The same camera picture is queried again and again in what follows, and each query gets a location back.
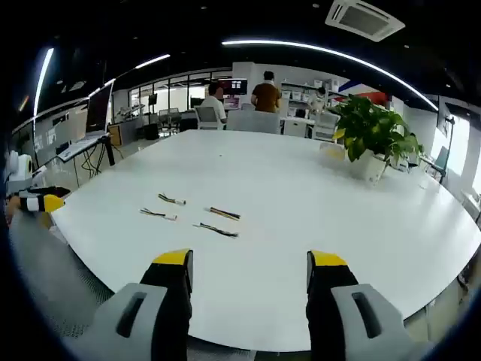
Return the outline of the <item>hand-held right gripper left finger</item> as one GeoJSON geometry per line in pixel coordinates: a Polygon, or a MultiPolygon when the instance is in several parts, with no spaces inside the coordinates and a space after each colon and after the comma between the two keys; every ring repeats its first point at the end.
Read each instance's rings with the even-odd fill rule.
{"type": "Polygon", "coordinates": [[[193,251],[156,257],[96,311],[74,342],[78,360],[185,360],[192,317],[193,251]]]}

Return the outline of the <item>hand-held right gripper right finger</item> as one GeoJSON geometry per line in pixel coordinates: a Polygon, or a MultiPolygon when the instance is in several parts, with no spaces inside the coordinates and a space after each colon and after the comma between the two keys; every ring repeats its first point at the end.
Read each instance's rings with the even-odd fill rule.
{"type": "Polygon", "coordinates": [[[408,360],[413,351],[398,309],[334,253],[307,252],[306,316],[312,360],[408,360]]]}

